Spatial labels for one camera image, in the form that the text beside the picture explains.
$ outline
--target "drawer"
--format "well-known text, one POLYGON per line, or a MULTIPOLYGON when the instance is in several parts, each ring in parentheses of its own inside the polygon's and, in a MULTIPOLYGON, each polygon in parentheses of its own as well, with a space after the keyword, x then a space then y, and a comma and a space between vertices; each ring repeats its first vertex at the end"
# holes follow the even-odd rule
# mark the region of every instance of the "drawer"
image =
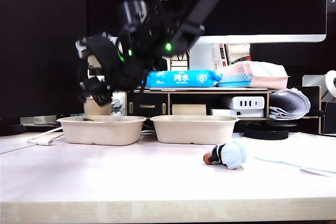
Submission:
POLYGON ((168 114, 167 94, 127 93, 127 115, 151 118, 168 114))

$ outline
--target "black tape roll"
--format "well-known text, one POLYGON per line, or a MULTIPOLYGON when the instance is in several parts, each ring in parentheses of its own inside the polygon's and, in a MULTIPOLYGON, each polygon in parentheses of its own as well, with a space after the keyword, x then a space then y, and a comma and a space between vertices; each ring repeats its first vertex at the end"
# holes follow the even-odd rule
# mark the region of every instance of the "black tape roll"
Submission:
POLYGON ((262 140, 283 140, 288 138, 288 130, 279 127, 249 125, 244 127, 244 136, 262 140))

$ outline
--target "figurine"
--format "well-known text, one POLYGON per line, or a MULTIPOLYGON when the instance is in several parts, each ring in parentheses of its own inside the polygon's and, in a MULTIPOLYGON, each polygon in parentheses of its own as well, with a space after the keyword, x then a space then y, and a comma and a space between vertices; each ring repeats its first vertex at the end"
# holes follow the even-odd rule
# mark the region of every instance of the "figurine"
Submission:
POLYGON ((235 169, 246 162, 246 150, 237 141, 216 145, 212 151, 203 156, 207 165, 223 164, 229 169, 235 169))

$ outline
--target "drawer handle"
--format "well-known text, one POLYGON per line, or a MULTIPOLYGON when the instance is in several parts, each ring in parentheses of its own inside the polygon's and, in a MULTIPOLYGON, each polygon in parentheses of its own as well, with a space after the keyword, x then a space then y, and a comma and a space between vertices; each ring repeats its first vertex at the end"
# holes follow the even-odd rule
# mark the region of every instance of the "drawer handle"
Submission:
POLYGON ((130 115, 133 114, 133 102, 129 102, 129 103, 128 103, 128 113, 129 113, 130 115))
POLYGON ((151 105, 151 104, 140 104, 139 107, 143 108, 143 109, 153 109, 155 108, 155 105, 151 105))
POLYGON ((166 115, 166 104, 162 103, 162 114, 166 115))

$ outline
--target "white box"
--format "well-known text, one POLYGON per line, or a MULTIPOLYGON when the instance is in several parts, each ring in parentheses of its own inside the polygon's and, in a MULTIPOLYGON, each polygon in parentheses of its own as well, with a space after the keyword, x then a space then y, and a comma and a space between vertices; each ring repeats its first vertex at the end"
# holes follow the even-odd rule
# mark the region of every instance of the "white box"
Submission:
POLYGON ((206 115, 206 104, 172 104, 172 115, 206 115))
POLYGON ((235 116, 237 118, 263 118, 264 110, 211 109, 211 115, 235 116))
POLYGON ((263 110, 264 97, 224 97, 223 104, 233 110, 263 110))

